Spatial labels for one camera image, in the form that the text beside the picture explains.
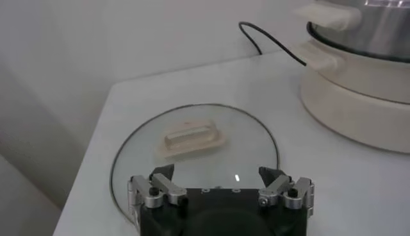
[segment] metal bracket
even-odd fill
[[[163,174],[153,174],[151,183],[168,196],[169,203],[179,206],[186,203],[186,189],[178,187]]]
[[[301,209],[305,206],[308,216],[313,215],[315,185],[308,178],[300,178],[295,186],[283,194],[284,205],[289,209]]]
[[[129,183],[128,190],[128,204],[133,205],[144,205],[147,208],[158,208],[163,204],[163,193],[158,189],[156,191],[148,180],[146,180],[142,175],[133,176]]]
[[[290,177],[286,175],[280,175],[268,187],[259,189],[259,205],[261,207],[270,207],[276,205],[279,195],[290,188]]]

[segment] white wall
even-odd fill
[[[307,39],[305,0],[1,0],[0,153],[62,206],[116,81]],[[277,48],[252,33],[265,51]]]
[[[0,234],[52,235],[60,209],[0,156]]]

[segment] glass pot lid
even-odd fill
[[[267,127],[231,106],[199,104],[166,111],[138,127],[117,153],[110,190],[130,219],[127,181],[174,164],[172,182],[184,188],[260,189],[258,168],[278,168],[279,153]]]

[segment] black power cord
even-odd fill
[[[291,56],[293,59],[295,59],[296,61],[298,61],[298,63],[306,66],[306,62],[302,61],[299,57],[297,57],[296,55],[294,55],[291,51],[289,51],[289,49],[287,47],[285,47],[283,44],[280,43],[280,41],[278,41],[276,38],[274,38],[273,36],[271,36],[271,34],[269,34],[268,32],[266,32],[265,30],[259,28],[258,26],[246,22],[246,21],[241,21],[239,22],[239,29],[242,31],[242,33],[249,39],[249,41],[255,46],[256,50],[258,50],[259,55],[262,55],[262,51],[259,48],[258,44],[255,42],[255,40],[249,36],[249,34],[243,29],[243,26],[248,26],[260,33],[262,33],[264,36],[268,37],[271,41],[273,41],[276,45],[278,45],[283,51],[285,51],[289,56]]]

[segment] white table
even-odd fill
[[[116,84],[54,236],[136,235],[111,200],[112,161],[136,127],[188,103],[236,106],[271,129],[282,169],[316,184],[308,235],[410,235],[410,156],[358,144],[316,122],[299,99],[303,72],[280,52]]]

